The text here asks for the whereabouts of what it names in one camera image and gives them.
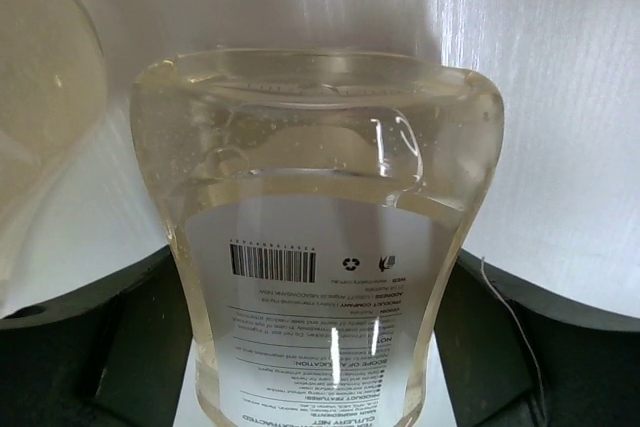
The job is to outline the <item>clear liquid soap bottle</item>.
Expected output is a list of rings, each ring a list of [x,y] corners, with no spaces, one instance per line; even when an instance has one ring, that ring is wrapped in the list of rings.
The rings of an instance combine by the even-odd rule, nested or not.
[[[354,50],[147,67],[130,124],[217,426],[412,426],[501,152],[484,75]]]

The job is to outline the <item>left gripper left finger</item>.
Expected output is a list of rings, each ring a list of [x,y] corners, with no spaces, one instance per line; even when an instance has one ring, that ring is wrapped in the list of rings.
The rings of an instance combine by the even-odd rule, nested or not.
[[[173,257],[1,320],[4,426],[170,426],[192,342]]]

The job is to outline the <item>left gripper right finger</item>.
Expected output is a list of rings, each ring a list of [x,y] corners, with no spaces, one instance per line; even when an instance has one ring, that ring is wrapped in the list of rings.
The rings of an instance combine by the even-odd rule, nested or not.
[[[462,252],[435,326],[459,426],[636,426],[639,320]]]

